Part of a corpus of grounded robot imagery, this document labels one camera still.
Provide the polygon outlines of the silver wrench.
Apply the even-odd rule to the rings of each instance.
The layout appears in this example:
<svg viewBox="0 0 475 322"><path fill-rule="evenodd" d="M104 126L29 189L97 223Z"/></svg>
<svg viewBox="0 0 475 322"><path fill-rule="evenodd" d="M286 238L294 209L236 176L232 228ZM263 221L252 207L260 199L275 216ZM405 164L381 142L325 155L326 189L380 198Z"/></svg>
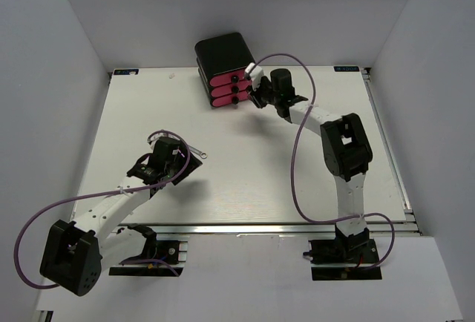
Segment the silver wrench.
<svg viewBox="0 0 475 322"><path fill-rule="evenodd" d="M201 151L197 148L194 148L192 146L189 146L189 150L193 153L198 155L201 159L206 159L208 157L208 154L205 151Z"/></svg>

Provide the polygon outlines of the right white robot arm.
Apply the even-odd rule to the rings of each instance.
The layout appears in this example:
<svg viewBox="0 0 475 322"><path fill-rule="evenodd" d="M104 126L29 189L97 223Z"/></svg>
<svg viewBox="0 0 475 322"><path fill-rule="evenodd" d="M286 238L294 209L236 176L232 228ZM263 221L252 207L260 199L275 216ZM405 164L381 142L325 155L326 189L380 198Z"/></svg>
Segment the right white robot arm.
<svg viewBox="0 0 475 322"><path fill-rule="evenodd" d="M333 114L297 95L292 75L285 68L273 70L267 77L261 67L251 63L244 71L244 78L250 81L246 92L257 108L271 105L280 118L298 126L292 147L290 187L297 212L312 224L318 221L308 218L298 204L295 160L303 130L307 129L321 138L324 164L335 180L338 217L320 224L335 226L335 234L340 237L335 243L336 255L346 262L355 260L362 252L359 240L369 239L364 219L363 190L366 173L373 160L373 151L359 115Z"/></svg>

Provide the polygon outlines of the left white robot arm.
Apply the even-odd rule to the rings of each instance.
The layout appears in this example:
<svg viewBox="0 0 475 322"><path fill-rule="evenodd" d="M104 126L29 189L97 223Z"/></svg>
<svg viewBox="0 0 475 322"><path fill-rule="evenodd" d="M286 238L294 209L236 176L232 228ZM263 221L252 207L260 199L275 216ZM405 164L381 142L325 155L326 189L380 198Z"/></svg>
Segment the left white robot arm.
<svg viewBox="0 0 475 322"><path fill-rule="evenodd" d="M202 157L183 141L159 136L151 152L127 171L115 194L70 222L58 220L48 232L40 274L77 296L87 294L105 270L123 264L166 265L168 252L156 232L123 220L168 184L178 185L202 165Z"/></svg>

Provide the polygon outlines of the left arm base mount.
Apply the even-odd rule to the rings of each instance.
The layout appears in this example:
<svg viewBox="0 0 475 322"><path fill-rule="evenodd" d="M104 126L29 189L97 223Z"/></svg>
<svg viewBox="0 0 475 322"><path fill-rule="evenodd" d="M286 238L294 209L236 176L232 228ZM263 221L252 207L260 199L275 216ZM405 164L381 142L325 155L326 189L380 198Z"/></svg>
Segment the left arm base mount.
<svg viewBox="0 0 475 322"><path fill-rule="evenodd" d="M158 234L151 227L132 224L120 227L123 231L136 232L144 241L139 254L129 257L132 264L119 264L108 270L109 276L120 277L179 277L183 273L188 241L175 234Z"/></svg>

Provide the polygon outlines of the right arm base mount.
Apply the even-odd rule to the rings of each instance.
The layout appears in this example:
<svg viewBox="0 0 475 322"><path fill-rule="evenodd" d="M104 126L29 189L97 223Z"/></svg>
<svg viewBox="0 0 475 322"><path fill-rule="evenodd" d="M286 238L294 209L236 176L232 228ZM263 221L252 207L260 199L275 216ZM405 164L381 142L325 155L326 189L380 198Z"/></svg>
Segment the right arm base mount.
<svg viewBox="0 0 475 322"><path fill-rule="evenodd" d="M373 239L366 246L348 254L336 245L336 240L310 240L303 258L311 265L313 281L381 280L380 267L369 269L379 261Z"/></svg>

